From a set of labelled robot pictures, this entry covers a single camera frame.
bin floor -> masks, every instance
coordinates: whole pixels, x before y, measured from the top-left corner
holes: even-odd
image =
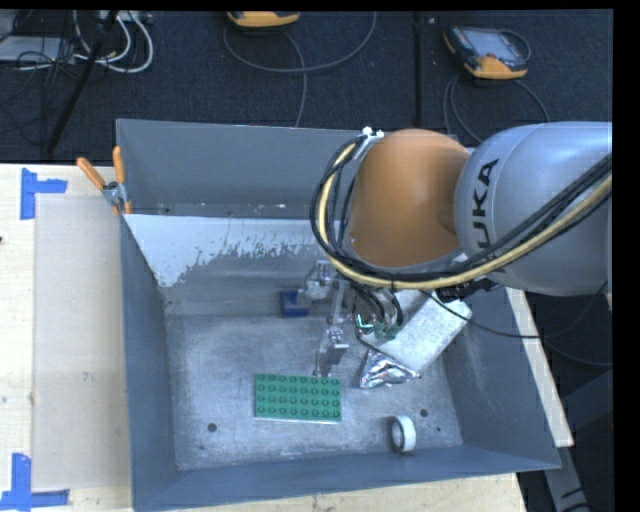
[[[406,414],[416,449],[462,444],[441,360],[420,379],[360,389],[367,347],[345,327],[342,421],[257,418],[255,374],[311,376],[324,318],[173,315],[167,318],[176,461],[181,470],[391,449],[389,419]]]

dark carpet floor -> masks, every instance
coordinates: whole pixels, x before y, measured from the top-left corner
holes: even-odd
[[[22,10],[20,16],[14,35],[62,36],[80,44],[71,11]],[[88,42],[97,35],[94,16],[80,11],[77,17]],[[612,120],[613,9],[303,12],[287,32],[268,37],[229,30],[225,12],[218,11],[152,11],[148,21],[153,60],[140,73],[97,65],[78,89],[85,69],[78,59],[69,64],[60,55],[57,64],[36,71],[18,69],[29,64],[26,56],[0,64],[0,161],[68,164],[86,156],[110,165],[118,118],[368,125],[387,132],[422,127],[455,135],[466,146],[544,120]],[[442,28],[452,24],[524,38],[532,52],[525,87],[480,87],[462,74],[443,44]],[[105,48],[117,51],[123,44],[115,26]],[[144,62],[149,47],[139,31],[132,44],[135,59],[116,65],[133,69]],[[319,69],[303,75],[257,68],[303,65]],[[453,98],[446,96],[456,77]],[[65,113],[68,122],[61,124]],[[540,329],[568,328],[546,347],[562,397],[611,369],[611,313],[604,302],[528,298]],[[575,438],[571,452],[591,510],[614,510],[612,412],[581,425]],[[544,475],[519,476],[529,512],[553,510]]]

wooden table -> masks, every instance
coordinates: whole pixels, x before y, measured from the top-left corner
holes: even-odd
[[[23,167],[68,184],[64,194],[37,194],[31,220],[20,220]],[[113,168],[98,170],[107,182],[115,178]],[[0,165],[0,490],[10,482],[11,454],[25,454],[32,491],[70,489],[69,503],[53,510],[131,510],[117,226],[77,167]],[[43,274],[47,258],[60,272]],[[523,334],[536,333],[524,294],[509,293]],[[65,314],[54,317],[61,307]],[[525,347],[556,444],[570,446],[539,340]],[[207,510],[526,509],[516,475],[507,474]]]

green lego plate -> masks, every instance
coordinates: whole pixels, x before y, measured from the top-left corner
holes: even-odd
[[[332,377],[258,373],[255,416],[284,420],[342,420],[340,380]]]

white tape roll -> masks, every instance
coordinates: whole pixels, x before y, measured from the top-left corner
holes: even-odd
[[[391,424],[391,441],[399,452],[410,452],[416,446],[416,428],[409,416],[400,415]]]

